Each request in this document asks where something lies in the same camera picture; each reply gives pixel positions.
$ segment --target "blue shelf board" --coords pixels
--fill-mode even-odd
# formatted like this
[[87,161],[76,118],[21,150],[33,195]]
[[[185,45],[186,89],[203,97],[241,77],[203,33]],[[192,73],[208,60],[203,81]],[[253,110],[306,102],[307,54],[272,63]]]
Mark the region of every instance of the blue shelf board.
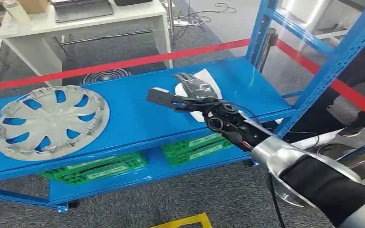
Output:
[[163,151],[159,147],[145,150],[143,154],[148,161],[148,165],[125,174],[94,180],[78,186],[69,186],[50,180],[49,204],[77,200],[108,191],[250,159],[247,152],[243,152],[237,147],[230,147],[173,168],[169,165]]
[[[243,57],[150,72],[84,85],[103,96],[111,110],[103,133],[83,149],[49,161],[19,161],[0,153],[0,180],[124,154],[210,133],[189,113],[176,113],[146,101],[150,88],[174,91],[173,74],[196,73],[206,68],[224,99],[245,105],[262,121],[292,116],[296,112],[267,80]],[[0,109],[17,97],[0,99]]]

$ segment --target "wheel cover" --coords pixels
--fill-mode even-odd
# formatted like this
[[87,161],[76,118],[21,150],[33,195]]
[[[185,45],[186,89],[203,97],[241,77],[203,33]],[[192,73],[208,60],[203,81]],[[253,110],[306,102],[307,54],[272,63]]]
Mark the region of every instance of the wheel cover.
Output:
[[23,161],[73,153],[105,129],[110,110],[98,93],[74,85],[48,87],[6,104],[0,112],[0,152]]

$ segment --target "power strip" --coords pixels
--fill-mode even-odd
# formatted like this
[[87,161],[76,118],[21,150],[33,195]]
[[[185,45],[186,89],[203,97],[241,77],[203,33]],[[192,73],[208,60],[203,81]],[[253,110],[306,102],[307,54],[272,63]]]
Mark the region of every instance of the power strip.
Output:
[[187,25],[192,25],[189,21],[185,21],[185,20],[174,20],[174,26],[187,26]]

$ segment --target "red barrier tape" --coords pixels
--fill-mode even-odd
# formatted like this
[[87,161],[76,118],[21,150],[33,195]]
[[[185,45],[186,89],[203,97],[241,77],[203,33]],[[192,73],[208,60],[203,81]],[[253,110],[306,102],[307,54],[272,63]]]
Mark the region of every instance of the red barrier tape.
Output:
[[80,75],[86,75],[86,74],[92,74],[92,73],[98,73],[102,71],[107,70],[114,70],[119,68],[126,68],[126,67],[134,67],[149,63],[156,63],[156,62],[162,62],[169,59],[178,59],[178,58],[184,58],[184,57],[190,57],[200,54],[206,54],[210,52],[215,51],[222,51],[227,50],[231,48],[239,48],[244,47],[249,44],[249,39],[242,39],[242,40],[236,40],[232,42],[227,43],[221,43],[221,44],[215,44],[215,45],[209,45],[209,46],[203,46],[203,47],[197,47],[192,49],[186,49],[181,51],[175,51],[172,53],[167,54],[160,54],[155,56],[147,56],[147,57],[141,57],[141,58],[134,58],[114,63],[107,63],[97,66],[89,66],[85,68],[79,68],[74,70],[68,70],[64,72],[58,72],[53,73],[49,75],[43,75],[43,76],[33,76],[33,77],[27,77],[17,80],[10,80],[10,81],[4,81],[0,82],[0,90],[1,89],[8,89],[13,87],[19,87],[19,86],[26,86],[31,85],[35,83],[41,83],[46,81],[52,81],[52,80],[58,80],[58,79],[64,79],[69,77],[75,77]]
[[[285,52],[288,56],[290,56],[292,59],[297,61],[302,67],[304,67],[312,74],[315,75],[320,69],[319,65],[315,64],[313,61],[306,58],[304,55],[293,49],[291,46],[289,46],[282,40],[278,39],[278,41],[276,42],[276,46],[283,52]],[[365,111],[365,97],[362,96],[360,93],[358,93],[356,90],[350,88],[348,85],[346,85],[345,83],[343,83],[338,79],[335,79],[332,82],[331,88],[333,88],[340,95],[342,95],[344,98],[353,103],[356,107]]]
[[[215,52],[215,51],[239,48],[239,47],[247,46],[249,44],[249,42],[250,42],[250,39],[242,39],[242,40],[236,40],[236,41],[227,42],[227,43],[221,43],[221,44],[197,47],[197,48],[186,49],[186,50],[181,50],[181,51],[175,51],[175,52],[167,53],[167,54],[159,54],[159,55],[155,55],[155,56],[147,56],[147,57],[129,59],[129,60],[124,60],[124,61],[119,61],[119,62],[114,62],[114,63],[107,63],[107,64],[102,64],[102,65],[97,65],[97,66],[89,66],[89,67],[80,68],[80,69],[53,73],[53,74],[49,74],[49,75],[33,76],[33,77],[27,77],[27,78],[22,78],[22,79],[17,79],[17,80],[4,81],[4,82],[0,82],[0,90],[13,88],[13,87],[19,87],[19,86],[26,86],[26,85],[31,85],[31,84],[35,84],[35,83],[45,82],[45,81],[52,81],[52,80],[64,79],[64,78],[75,77],[75,76],[80,76],[80,75],[98,73],[98,72],[113,70],[113,69],[118,69],[118,68],[134,67],[134,66],[139,66],[139,65],[149,64],[149,63],[162,62],[162,61],[166,61],[169,59],[179,59],[179,58],[184,58],[184,57],[211,53],[211,52]],[[318,72],[318,70],[320,69],[319,65],[315,64],[313,61],[306,58],[304,55],[302,55],[300,52],[293,49],[288,44],[284,43],[282,40],[278,39],[276,42],[276,46],[278,48],[280,48],[283,52],[285,52],[289,57],[291,57],[296,62],[298,62],[306,70],[311,72],[312,74],[315,75]],[[352,102],[354,105],[356,105],[358,108],[365,111],[365,97],[363,97],[357,91],[348,87],[345,83],[343,83],[337,79],[331,84],[331,87],[333,89],[335,89],[338,93],[340,93],[342,96],[344,96],[346,99],[348,99],[350,102]]]

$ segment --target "green tray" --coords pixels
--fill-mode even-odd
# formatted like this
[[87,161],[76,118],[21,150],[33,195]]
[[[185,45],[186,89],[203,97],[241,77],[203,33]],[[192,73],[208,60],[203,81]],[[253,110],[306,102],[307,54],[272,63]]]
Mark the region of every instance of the green tray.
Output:
[[210,144],[212,142],[217,142],[224,139],[220,134],[210,134],[205,137],[192,139],[192,140],[186,140],[176,143],[171,143],[168,145],[162,146],[162,150],[165,152],[183,152],[187,150],[192,150],[194,148]]
[[140,152],[112,156],[111,159],[107,159],[105,161],[103,161],[104,159],[99,160],[101,161],[94,163],[95,165],[90,164],[79,166],[78,171],[69,173],[69,170],[67,170],[66,175],[61,175],[56,178],[50,179],[54,179],[65,184],[75,186],[99,178],[117,175],[133,169],[138,169],[147,165],[145,158]]
[[102,159],[98,159],[95,161],[89,161],[89,162],[84,162],[81,164],[69,165],[66,167],[58,168],[58,169],[44,171],[44,172],[40,173],[40,175],[43,177],[49,178],[49,179],[54,179],[54,178],[62,177],[62,176],[72,174],[75,172],[91,169],[91,168],[94,168],[99,165],[108,164],[108,163],[113,162],[113,160],[116,160],[116,159],[117,159],[117,156],[111,156],[108,158],[102,158]]
[[191,150],[170,151],[170,150],[164,150],[163,147],[162,150],[169,164],[172,167],[176,167],[185,164],[191,160],[198,159],[208,154],[211,154],[213,152],[227,149],[232,145],[233,144],[228,140],[221,138],[217,142],[212,142],[206,145],[202,145]]

